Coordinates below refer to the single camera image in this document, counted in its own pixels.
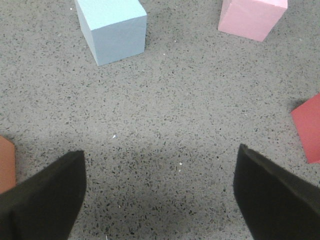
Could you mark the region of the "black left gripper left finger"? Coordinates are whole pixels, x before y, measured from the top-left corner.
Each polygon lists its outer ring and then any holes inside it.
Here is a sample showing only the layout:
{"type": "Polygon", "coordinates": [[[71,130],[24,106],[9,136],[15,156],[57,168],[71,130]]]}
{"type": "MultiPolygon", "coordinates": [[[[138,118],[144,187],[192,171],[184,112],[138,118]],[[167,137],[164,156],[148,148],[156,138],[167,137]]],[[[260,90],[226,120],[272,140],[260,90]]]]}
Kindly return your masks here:
{"type": "Polygon", "coordinates": [[[86,193],[82,150],[60,157],[0,195],[2,240],[66,240],[86,193]]]}

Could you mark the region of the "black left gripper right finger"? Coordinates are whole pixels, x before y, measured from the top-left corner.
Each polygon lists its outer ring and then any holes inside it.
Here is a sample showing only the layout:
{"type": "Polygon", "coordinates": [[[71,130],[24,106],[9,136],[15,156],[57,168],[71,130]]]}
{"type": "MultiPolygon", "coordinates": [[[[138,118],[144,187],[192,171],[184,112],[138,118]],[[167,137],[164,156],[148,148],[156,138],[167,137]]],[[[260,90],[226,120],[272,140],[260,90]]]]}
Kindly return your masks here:
{"type": "Polygon", "coordinates": [[[318,240],[320,189],[241,144],[236,202],[255,240],[318,240]]]}

